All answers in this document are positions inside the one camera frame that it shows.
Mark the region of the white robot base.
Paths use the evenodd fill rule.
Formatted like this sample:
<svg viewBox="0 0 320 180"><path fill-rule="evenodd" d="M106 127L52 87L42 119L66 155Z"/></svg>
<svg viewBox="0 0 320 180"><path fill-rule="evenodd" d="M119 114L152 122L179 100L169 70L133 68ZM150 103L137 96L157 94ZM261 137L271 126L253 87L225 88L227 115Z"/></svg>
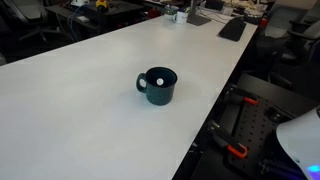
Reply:
<svg viewBox="0 0 320 180"><path fill-rule="evenodd" d="M281 123L276 136L304 176L308 180L320 180L320 107Z"/></svg>

